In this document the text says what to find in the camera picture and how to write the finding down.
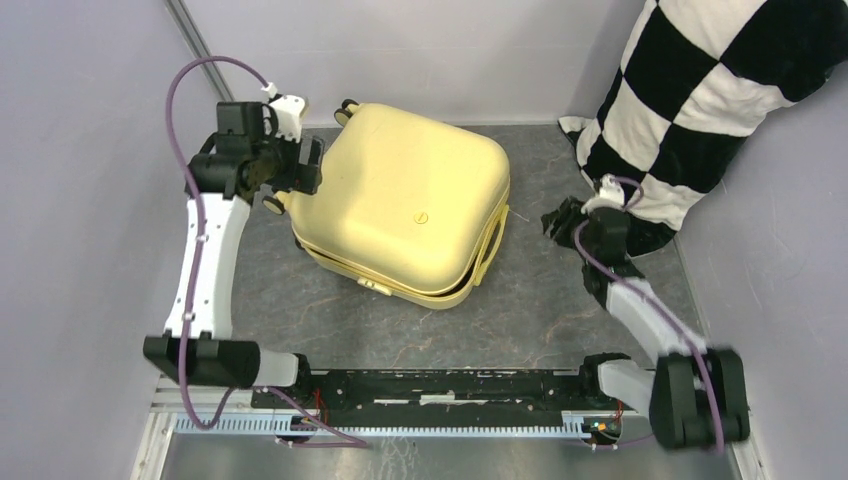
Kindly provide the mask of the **yellow hard-shell suitcase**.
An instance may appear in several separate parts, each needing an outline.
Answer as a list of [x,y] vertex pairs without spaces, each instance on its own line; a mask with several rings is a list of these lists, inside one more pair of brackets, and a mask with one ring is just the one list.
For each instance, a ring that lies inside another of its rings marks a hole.
[[486,275],[509,213],[510,163],[495,140],[379,103],[345,100],[317,191],[264,206],[297,245],[360,286],[431,310],[463,302]]

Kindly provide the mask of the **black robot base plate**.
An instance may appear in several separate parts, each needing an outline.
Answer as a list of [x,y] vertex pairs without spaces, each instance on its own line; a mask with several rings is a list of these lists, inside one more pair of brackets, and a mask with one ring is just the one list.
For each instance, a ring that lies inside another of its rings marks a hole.
[[632,411],[584,368],[331,369],[283,391],[304,408],[326,408],[336,428],[555,427],[564,412]]

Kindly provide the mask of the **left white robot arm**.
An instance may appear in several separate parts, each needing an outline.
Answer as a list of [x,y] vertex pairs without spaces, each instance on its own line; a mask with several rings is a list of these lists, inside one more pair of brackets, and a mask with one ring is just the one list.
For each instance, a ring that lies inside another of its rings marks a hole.
[[314,381],[301,354],[274,353],[232,337],[232,288],[238,248],[255,194],[312,195],[321,182],[323,142],[300,160],[307,100],[276,95],[267,102],[220,102],[217,129],[188,162],[188,228],[178,293],[164,331],[142,352],[164,376],[187,386],[249,389],[275,386],[290,407],[306,405]]

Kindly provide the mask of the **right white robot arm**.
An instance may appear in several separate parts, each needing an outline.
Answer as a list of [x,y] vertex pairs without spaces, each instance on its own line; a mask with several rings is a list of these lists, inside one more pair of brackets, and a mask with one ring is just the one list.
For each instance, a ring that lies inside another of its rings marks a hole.
[[593,369],[577,382],[580,400],[602,408],[613,399],[645,417],[667,450],[719,451],[751,435],[740,355],[711,347],[684,325],[653,291],[627,252],[630,215],[612,206],[585,210],[566,198],[541,218],[544,232],[582,258],[584,287],[638,341],[651,369],[625,355],[589,358]]

